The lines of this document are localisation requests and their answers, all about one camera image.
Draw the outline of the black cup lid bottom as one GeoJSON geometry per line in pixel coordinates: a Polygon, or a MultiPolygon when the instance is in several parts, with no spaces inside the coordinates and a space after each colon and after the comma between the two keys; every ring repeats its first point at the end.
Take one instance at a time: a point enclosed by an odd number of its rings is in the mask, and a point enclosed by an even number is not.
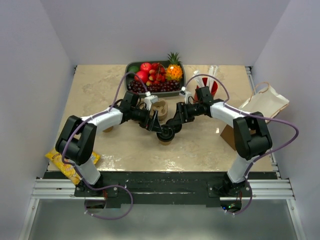
{"type": "Polygon", "coordinates": [[[156,136],[160,141],[170,142],[174,139],[175,131],[171,126],[164,124],[161,126],[161,129],[162,129],[162,132],[156,133],[156,136]]]}

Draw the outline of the brown pulp cup carrier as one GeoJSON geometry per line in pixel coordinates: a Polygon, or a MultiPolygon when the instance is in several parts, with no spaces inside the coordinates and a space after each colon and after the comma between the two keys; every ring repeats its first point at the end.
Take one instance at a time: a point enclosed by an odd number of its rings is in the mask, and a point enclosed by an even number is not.
{"type": "Polygon", "coordinates": [[[164,99],[158,99],[157,102],[151,105],[150,109],[150,117],[152,117],[155,113],[155,110],[158,112],[159,121],[164,121],[168,116],[168,103],[164,99]]]}

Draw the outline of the brown paper cup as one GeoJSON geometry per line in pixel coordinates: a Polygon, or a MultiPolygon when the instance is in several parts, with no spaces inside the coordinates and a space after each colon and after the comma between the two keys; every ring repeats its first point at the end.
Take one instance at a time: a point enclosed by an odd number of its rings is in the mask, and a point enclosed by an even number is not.
{"type": "Polygon", "coordinates": [[[103,132],[104,132],[104,133],[109,133],[109,132],[111,132],[111,131],[113,130],[113,128],[114,128],[113,126],[108,127],[108,128],[106,128],[106,129],[104,129],[103,132]]]}
{"type": "Polygon", "coordinates": [[[171,144],[171,142],[172,142],[172,140],[167,140],[167,139],[160,139],[160,140],[159,140],[159,143],[160,143],[161,145],[163,145],[163,146],[168,146],[168,145],[171,144]]]}

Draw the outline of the brown white paper bag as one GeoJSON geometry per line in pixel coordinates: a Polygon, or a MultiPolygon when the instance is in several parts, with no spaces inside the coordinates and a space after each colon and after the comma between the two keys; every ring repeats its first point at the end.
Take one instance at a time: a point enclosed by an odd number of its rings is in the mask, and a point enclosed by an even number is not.
{"type": "Polygon", "coordinates": [[[261,112],[264,117],[275,118],[289,105],[289,102],[287,98],[277,93],[268,82],[261,82],[254,87],[251,96],[238,109],[250,113],[261,112]],[[254,93],[254,90],[262,84],[266,84],[266,87],[254,93]]]}

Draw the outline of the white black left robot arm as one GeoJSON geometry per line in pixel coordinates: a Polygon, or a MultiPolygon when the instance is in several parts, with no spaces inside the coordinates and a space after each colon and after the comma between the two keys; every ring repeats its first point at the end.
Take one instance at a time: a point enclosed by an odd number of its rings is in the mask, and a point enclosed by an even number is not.
{"type": "Polygon", "coordinates": [[[86,191],[99,196],[104,184],[99,181],[101,174],[91,160],[96,134],[129,120],[149,132],[164,133],[155,110],[150,116],[152,105],[158,101],[156,95],[146,93],[144,108],[139,106],[140,95],[127,91],[122,99],[114,101],[104,111],[85,117],[71,115],[66,120],[55,144],[55,150],[62,155],[62,162],[72,166],[86,183],[86,191]]]}

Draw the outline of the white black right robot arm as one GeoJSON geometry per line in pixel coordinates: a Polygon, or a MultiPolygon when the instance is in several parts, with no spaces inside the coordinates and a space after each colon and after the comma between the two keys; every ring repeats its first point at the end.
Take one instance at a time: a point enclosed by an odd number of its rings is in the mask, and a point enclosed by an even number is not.
{"type": "Polygon", "coordinates": [[[237,156],[222,182],[213,186],[213,190],[219,196],[233,197],[245,186],[254,160],[273,145],[267,124],[261,112],[232,110],[223,100],[214,99],[207,86],[197,88],[195,93],[197,100],[190,103],[191,95],[181,91],[185,101],[176,104],[174,117],[162,125],[163,132],[157,134],[157,137],[161,141],[170,142],[181,131],[182,125],[193,122],[196,116],[205,115],[226,123],[233,129],[237,156]]]}

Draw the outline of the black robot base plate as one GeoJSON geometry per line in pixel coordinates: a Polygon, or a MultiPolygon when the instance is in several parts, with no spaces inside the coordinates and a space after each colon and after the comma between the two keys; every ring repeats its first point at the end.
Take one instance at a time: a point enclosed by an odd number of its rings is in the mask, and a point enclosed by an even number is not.
{"type": "Polygon", "coordinates": [[[92,187],[80,182],[76,197],[106,200],[108,208],[135,205],[204,205],[220,207],[221,198],[250,198],[247,182],[231,183],[225,172],[102,171],[92,187]]]}

